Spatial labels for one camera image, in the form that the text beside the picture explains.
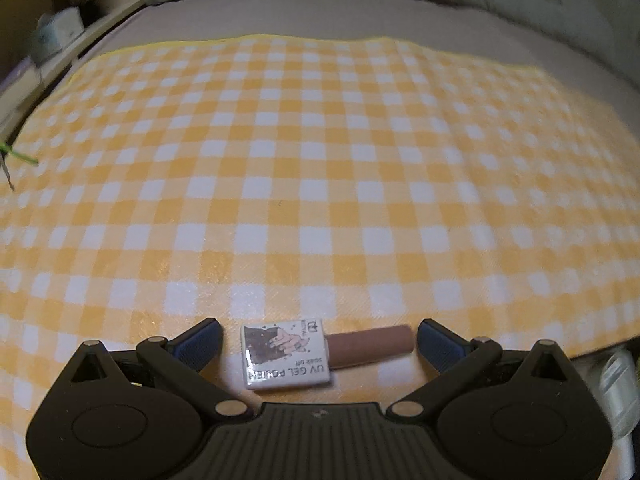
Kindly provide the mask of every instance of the gingham pattern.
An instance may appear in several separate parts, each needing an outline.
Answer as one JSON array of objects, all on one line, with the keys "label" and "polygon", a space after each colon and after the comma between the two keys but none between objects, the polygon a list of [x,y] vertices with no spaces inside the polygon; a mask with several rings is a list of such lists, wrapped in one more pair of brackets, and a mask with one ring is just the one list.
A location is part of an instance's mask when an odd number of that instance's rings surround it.
[{"label": "gingham pattern", "polygon": [[[638,146],[609,107],[533,68],[380,39],[269,36],[99,57],[52,95],[2,186],[2,447],[79,342],[130,348],[202,317],[320,316],[328,333],[434,317],[569,353],[640,332]],[[423,380],[413,355],[327,388],[371,400]]]}]

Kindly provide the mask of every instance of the blue gripper pad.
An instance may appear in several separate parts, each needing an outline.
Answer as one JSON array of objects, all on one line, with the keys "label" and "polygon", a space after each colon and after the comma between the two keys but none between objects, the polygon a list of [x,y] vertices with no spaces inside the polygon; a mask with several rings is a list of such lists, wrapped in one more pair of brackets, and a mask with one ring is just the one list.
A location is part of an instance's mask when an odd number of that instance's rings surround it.
[{"label": "blue gripper pad", "polygon": [[471,345],[433,319],[425,319],[418,327],[418,351],[439,373],[444,373],[469,354]]},{"label": "blue gripper pad", "polygon": [[172,355],[196,372],[201,371],[222,347],[222,327],[207,317],[170,342]]}]

